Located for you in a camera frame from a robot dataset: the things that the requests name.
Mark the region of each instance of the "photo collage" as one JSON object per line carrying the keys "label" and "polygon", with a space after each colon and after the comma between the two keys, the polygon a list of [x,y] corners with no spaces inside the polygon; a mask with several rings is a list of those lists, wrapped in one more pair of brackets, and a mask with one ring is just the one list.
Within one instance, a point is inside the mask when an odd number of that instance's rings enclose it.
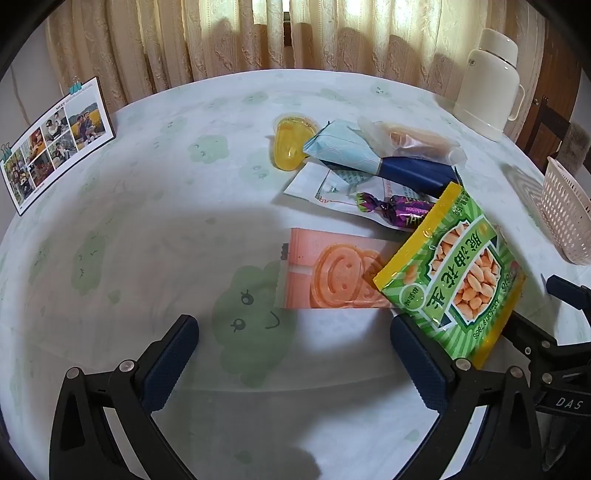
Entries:
{"label": "photo collage", "polygon": [[18,213],[62,172],[112,138],[98,81],[92,79],[46,112],[11,148],[2,174]]}

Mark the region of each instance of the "white thermos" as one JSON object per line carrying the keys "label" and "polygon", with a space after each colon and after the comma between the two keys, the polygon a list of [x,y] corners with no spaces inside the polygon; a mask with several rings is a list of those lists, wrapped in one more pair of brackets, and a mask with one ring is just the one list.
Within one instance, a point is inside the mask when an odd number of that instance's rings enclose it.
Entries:
{"label": "white thermos", "polygon": [[[453,108],[454,116],[486,138],[499,141],[507,120],[517,118],[525,90],[519,83],[515,42],[490,28],[482,30],[480,44],[470,52],[466,74]],[[511,113],[517,91],[521,100]]]}

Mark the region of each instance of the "basket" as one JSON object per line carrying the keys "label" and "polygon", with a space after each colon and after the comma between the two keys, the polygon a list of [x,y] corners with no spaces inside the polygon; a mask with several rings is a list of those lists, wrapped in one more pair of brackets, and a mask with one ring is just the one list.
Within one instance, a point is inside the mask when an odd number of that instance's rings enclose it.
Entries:
{"label": "basket", "polygon": [[577,265],[591,265],[591,200],[551,157],[539,208],[566,257]]}

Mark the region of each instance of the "white wall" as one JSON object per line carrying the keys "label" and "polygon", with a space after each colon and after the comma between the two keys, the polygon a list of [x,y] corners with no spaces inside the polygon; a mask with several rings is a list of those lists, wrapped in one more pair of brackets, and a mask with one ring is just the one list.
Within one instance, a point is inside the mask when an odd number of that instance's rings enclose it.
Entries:
{"label": "white wall", "polygon": [[[0,145],[12,145],[61,97],[47,52],[43,24],[29,37],[0,81]],[[15,214],[4,181],[0,181],[0,239]]]}
{"label": "white wall", "polygon": [[[571,122],[577,122],[585,131],[591,135],[591,82],[581,71],[579,92],[574,102],[573,113],[570,116]],[[576,180],[582,186],[585,193],[591,197],[591,173],[583,167],[577,175]]]}

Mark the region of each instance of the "green snack bag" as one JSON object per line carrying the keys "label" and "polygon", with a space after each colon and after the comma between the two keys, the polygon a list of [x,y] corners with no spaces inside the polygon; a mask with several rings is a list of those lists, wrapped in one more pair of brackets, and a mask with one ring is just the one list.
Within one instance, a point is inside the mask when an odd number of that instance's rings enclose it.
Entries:
{"label": "green snack bag", "polygon": [[453,359],[480,368],[524,280],[502,235],[466,191],[450,183],[374,283]]}

